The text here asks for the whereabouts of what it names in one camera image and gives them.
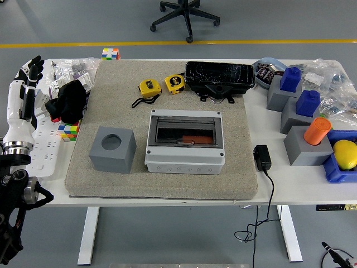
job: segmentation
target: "black case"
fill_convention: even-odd
[[[201,96],[202,101],[211,96],[215,99],[227,98],[234,103],[232,95],[245,94],[254,87],[254,68],[247,64],[188,61],[185,83]]]

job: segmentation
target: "table leg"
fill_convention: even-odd
[[[79,250],[78,265],[90,265],[91,263],[98,215],[99,207],[88,207]]]
[[[302,261],[299,243],[296,237],[294,223],[288,205],[277,205],[279,217],[281,214],[281,228],[283,230],[284,240],[290,262]]]

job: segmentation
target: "white plastic box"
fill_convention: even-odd
[[[153,173],[217,175],[225,163],[222,115],[152,110],[145,164]]]

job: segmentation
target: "plastic bag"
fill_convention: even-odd
[[[41,90],[54,99],[63,85],[80,80],[86,92],[89,92],[100,62],[100,59],[95,58],[53,60],[51,70],[47,70],[42,78]]]
[[[301,70],[302,90],[320,93],[322,116],[357,126],[357,92],[338,61],[317,59],[293,66]]]

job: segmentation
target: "office chair base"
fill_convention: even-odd
[[[192,34],[191,22],[190,22],[190,15],[214,20],[213,21],[214,26],[220,25],[220,17],[197,9],[198,7],[200,7],[200,0],[193,0],[190,3],[189,0],[181,0],[178,2],[178,4],[161,1],[160,11],[164,12],[166,10],[166,7],[172,8],[174,9],[174,11],[154,21],[150,26],[150,31],[155,32],[156,25],[168,21],[172,18],[178,17],[180,15],[183,15],[183,17],[185,18],[187,30],[189,31],[189,35],[190,35],[189,37],[186,38],[186,42],[190,44],[194,40]]]

